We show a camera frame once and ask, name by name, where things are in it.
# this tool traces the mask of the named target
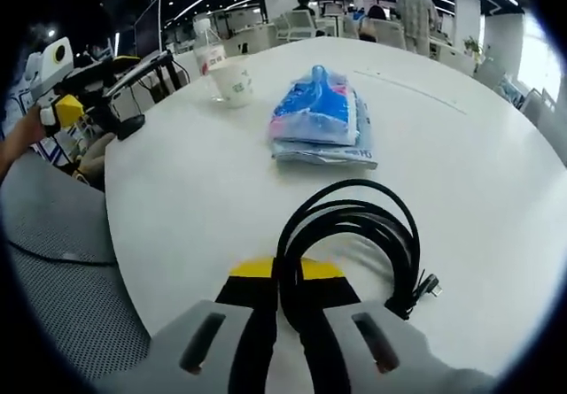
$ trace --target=cable connector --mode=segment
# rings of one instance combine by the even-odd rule
[[[433,294],[434,297],[438,297],[441,292],[443,292],[443,289],[439,285],[439,279],[435,274],[430,274],[417,287],[416,296],[421,298],[424,294]]]

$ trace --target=person's arm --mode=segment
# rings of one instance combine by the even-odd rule
[[[437,13],[433,0],[429,0],[429,25],[434,29],[437,29],[439,25],[439,14]]]
[[[45,137],[40,111],[40,106],[32,106],[27,114],[16,123],[6,139],[0,142],[0,184],[4,181],[14,161],[21,157],[32,144]]]
[[[396,0],[396,13],[400,16],[401,19],[401,15],[404,13],[404,2],[406,0]]]

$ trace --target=table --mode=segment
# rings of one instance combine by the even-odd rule
[[[285,222],[318,189],[363,176],[406,202],[420,231],[422,267],[444,290],[423,298],[409,324],[451,366],[504,371],[544,321],[565,265],[567,171],[538,130],[470,77],[381,44],[320,37],[248,59],[254,104],[223,109],[207,99],[202,78],[107,149],[114,249],[150,334],[200,299],[214,299],[239,261],[275,254]],[[376,171],[271,159],[270,113],[290,81],[315,64],[345,73],[367,101]],[[343,195],[401,217],[374,192]],[[390,266],[372,253],[360,239],[335,236],[307,256],[336,261],[362,299],[386,300]],[[293,345],[297,337],[283,322],[268,392],[309,392]]]

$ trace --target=white chair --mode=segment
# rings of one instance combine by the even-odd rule
[[[544,100],[546,105],[551,108],[552,111],[555,111],[555,105],[556,105],[555,100],[553,97],[551,97],[551,95],[547,90],[543,89],[541,91],[541,98]]]
[[[525,97],[520,112],[534,125],[538,126],[540,115],[546,108],[546,103],[538,90],[532,89]]]
[[[538,130],[549,142],[559,159],[567,165],[567,121],[561,118],[551,106],[544,103],[538,118]]]
[[[315,37],[317,27],[309,11],[287,12],[285,18],[290,23],[289,42]]]
[[[377,42],[386,46],[406,49],[406,39],[404,38],[404,28],[398,22],[380,19],[368,19],[368,23],[374,27],[377,34]]]
[[[448,45],[440,45],[439,48],[439,62],[441,64],[472,77],[475,71],[475,59]]]
[[[274,19],[274,26],[276,27],[276,39],[279,41],[287,42],[290,34],[290,23],[285,15],[278,16]]]
[[[356,30],[356,24],[353,19],[345,16],[343,17],[343,37],[345,38],[356,38],[358,39],[358,32]]]

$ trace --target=person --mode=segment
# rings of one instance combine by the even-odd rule
[[[309,7],[309,0],[298,0],[298,4],[294,11],[309,11],[311,18],[315,19],[315,11]]]
[[[353,20],[358,20],[364,16],[364,8],[361,7],[358,11],[356,11],[353,15]]]
[[[12,131],[0,142],[0,184],[8,174],[12,164],[34,143],[45,137],[40,119],[41,107],[32,106],[14,125]]]
[[[369,9],[367,16],[361,18],[358,27],[358,38],[364,42],[377,42],[379,33],[376,26],[372,23],[373,19],[386,20],[384,9],[378,5],[373,5]]]
[[[401,17],[406,49],[429,57],[430,28],[437,26],[439,15],[432,0],[397,0],[396,12]]]

